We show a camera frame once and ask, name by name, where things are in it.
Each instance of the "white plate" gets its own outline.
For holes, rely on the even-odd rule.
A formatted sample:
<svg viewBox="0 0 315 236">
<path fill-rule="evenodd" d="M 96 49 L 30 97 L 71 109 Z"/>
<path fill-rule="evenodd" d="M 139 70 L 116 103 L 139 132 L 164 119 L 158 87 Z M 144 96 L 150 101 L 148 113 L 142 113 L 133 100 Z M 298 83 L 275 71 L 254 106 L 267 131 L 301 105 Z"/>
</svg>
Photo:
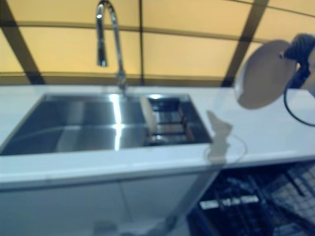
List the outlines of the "white plate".
<svg viewBox="0 0 315 236">
<path fill-rule="evenodd" d="M 274 40 L 250 56 L 237 75 L 234 86 L 241 106 L 257 109 L 281 96 L 296 69 L 295 61 L 279 57 L 289 46 L 284 40 Z"/>
</svg>

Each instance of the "white cabinet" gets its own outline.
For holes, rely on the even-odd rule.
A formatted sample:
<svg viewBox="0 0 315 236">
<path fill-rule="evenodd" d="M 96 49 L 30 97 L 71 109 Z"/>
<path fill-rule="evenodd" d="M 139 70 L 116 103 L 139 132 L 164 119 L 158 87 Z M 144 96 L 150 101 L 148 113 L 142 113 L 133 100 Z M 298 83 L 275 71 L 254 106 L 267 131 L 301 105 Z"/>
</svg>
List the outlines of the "white cabinet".
<svg viewBox="0 0 315 236">
<path fill-rule="evenodd" d="M 181 207 L 187 194 L 196 194 L 189 191 L 198 176 L 199 174 L 176 175 L 121 182 L 132 219 L 144 221 L 168 217 Z"/>
<path fill-rule="evenodd" d="M 0 193 L 1 236 L 92 236 L 130 217 L 115 183 Z"/>
</svg>

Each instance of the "faucet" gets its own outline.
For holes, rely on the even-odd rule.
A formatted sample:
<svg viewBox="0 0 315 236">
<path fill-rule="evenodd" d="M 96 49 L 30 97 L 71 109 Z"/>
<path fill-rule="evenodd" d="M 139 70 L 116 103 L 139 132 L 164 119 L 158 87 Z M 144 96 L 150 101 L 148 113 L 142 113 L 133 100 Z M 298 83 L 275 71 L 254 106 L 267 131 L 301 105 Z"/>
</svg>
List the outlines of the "faucet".
<svg viewBox="0 0 315 236">
<path fill-rule="evenodd" d="M 126 92 L 126 73 L 123 66 L 122 50 L 120 48 L 119 40 L 119 28 L 116 13 L 113 5 L 108 0 L 101 0 L 96 9 L 96 31 L 97 31 L 97 64 L 99 66 L 107 66 L 108 61 L 106 58 L 106 50 L 104 45 L 104 34 L 103 34 L 103 13 L 104 9 L 108 8 L 110 18 L 112 20 L 112 27 L 114 30 L 116 53 L 118 61 L 118 72 L 116 74 L 118 87 L 122 90 L 123 94 Z"/>
</svg>

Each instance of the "black rack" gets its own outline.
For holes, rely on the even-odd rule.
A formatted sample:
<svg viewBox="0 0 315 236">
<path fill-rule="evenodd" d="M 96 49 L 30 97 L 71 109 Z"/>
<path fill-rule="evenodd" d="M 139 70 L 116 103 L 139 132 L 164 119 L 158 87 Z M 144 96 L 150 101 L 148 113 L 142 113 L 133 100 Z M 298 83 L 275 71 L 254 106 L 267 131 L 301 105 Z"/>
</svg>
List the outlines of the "black rack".
<svg viewBox="0 0 315 236">
<path fill-rule="evenodd" d="M 315 235 L 315 161 L 224 170 L 193 215 L 222 236 Z"/>
</svg>

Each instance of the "stainless steel sink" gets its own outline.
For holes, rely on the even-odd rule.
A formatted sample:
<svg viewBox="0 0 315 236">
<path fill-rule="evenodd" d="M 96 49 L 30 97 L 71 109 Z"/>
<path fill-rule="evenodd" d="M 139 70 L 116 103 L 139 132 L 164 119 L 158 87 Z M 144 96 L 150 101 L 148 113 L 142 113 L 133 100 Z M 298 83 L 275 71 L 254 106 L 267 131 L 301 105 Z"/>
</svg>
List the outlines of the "stainless steel sink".
<svg viewBox="0 0 315 236">
<path fill-rule="evenodd" d="M 188 95 L 144 95 L 158 123 L 149 134 L 140 96 L 44 95 L 0 148 L 21 155 L 209 143 Z"/>
</svg>

